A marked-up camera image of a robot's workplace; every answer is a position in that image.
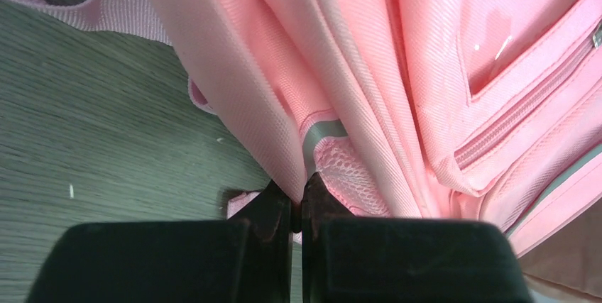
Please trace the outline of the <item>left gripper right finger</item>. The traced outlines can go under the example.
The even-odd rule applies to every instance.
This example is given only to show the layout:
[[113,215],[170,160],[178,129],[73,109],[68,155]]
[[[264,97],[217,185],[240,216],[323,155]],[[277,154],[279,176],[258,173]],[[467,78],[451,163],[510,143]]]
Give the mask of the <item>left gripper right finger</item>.
[[356,216],[319,174],[301,203],[305,302],[531,302],[494,225]]

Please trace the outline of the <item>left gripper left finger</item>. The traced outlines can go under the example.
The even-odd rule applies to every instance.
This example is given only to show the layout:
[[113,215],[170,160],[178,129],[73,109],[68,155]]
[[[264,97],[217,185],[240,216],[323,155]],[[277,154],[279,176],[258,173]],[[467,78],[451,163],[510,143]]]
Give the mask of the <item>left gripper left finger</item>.
[[28,302],[289,302],[290,199],[270,183],[227,220],[79,224]]

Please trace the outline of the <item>pink student backpack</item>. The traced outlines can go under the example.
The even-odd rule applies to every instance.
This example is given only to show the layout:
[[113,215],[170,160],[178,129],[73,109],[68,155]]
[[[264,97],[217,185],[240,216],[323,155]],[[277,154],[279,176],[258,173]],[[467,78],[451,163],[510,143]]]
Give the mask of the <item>pink student backpack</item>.
[[174,47],[293,199],[492,223],[545,294],[601,298],[601,0],[9,0]]

